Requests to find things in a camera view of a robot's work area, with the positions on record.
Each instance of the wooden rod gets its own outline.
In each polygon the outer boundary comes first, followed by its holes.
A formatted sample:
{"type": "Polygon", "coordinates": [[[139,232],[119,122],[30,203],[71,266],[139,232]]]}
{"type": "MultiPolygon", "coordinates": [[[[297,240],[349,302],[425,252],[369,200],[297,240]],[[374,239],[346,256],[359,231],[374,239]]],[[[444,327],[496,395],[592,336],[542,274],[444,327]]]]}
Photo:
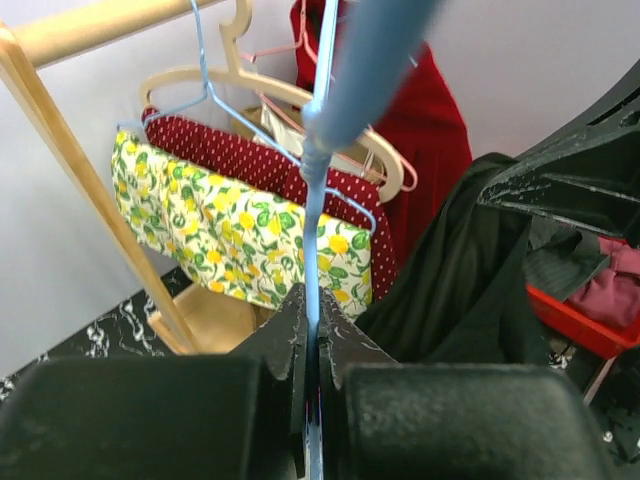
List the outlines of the wooden rod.
{"type": "MultiPolygon", "coordinates": [[[[206,7],[222,0],[196,0],[206,7]]],[[[35,68],[191,12],[188,0],[103,0],[11,29],[35,68]]]]}

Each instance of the red plastic basket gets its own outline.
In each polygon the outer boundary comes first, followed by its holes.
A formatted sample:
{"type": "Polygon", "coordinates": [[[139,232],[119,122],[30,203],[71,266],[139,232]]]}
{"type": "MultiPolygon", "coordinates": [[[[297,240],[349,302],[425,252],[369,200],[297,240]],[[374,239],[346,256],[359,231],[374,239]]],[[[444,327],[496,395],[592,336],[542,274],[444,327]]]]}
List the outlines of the red plastic basket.
{"type": "Polygon", "coordinates": [[[527,290],[540,320],[602,358],[613,358],[640,345],[640,315],[626,329],[615,329],[591,320],[531,285],[527,290]]]}

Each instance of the black fabric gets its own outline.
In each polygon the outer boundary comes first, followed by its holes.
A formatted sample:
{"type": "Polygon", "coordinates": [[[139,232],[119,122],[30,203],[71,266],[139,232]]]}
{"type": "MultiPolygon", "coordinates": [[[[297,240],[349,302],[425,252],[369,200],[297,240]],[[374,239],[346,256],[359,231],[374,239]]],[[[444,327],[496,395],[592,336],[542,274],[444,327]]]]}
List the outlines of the black fabric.
{"type": "Polygon", "coordinates": [[[548,365],[522,268],[531,218],[476,205],[513,162],[500,154],[473,162],[391,291],[356,321],[396,360],[548,365]]]}
{"type": "Polygon", "coordinates": [[[640,462],[640,347],[618,357],[591,407],[602,429],[612,434],[608,446],[615,457],[621,463],[640,462]]]}

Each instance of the clothing pile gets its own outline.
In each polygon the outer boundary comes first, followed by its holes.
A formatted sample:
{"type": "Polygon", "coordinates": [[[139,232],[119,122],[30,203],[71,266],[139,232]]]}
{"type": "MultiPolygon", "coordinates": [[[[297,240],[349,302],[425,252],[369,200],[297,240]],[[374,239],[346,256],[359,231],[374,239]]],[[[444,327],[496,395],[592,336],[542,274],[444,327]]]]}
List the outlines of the clothing pile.
{"type": "Polygon", "coordinates": [[[522,268],[531,217],[476,204],[513,163],[499,154],[473,162],[389,294],[356,321],[396,360],[549,364],[522,268]]]}
{"type": "Polygon", "coordinates": [[[592,320],[623,329],[640,314],[640,251],[616,240],[536,217],[525,277],[592,320]]]}

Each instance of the white wall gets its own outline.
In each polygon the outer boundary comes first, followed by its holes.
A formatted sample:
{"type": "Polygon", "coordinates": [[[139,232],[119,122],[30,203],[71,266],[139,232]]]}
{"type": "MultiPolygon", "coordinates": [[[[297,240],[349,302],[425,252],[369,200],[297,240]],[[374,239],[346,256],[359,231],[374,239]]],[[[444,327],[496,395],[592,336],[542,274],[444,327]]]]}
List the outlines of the white wall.
{"type": "Polygon", "coordinates": [[[473,154],[515,155],[640,58],[638,0],[449,0],[430,35],[473,154]]]}
{"type": "MultiPolygon", "coordinates": [[[[16,26],[85,3],[90,2],[2,2],[0,16],[16,26]]],[[[290,42],[291,0],[254,4],[243,49],[290,42]]],[[[451,0],[431,40],[468,122],[474,154],[519,153],[604,93],[640,56],[639,9],[638,0],[451,0]]],[[[223,61],[217,20],[233,11],[227,2],[203,13],[211,64],[223,61]]],[[[185,17],[40,73],[109,185],[115,124],[139,115],[140,81],[196,61],[193,19],[185,17]]],[[[262,72],[287,80],[294,70],[292,55],[261,64],[262,72]]],[[[252,102],[247,93],[226,93],[238,108],[252,102]]],[[[189,95],[183,90],[181,96],[189,95]]],[[[226,123],[211,104],[190,113],[215,126],[226,123]]],[[[1,376],[139,284],[3,86],[0,165],[1,376]]],[[[157,256],[154,262],[161,272],[172,266],[157,256]]]]}

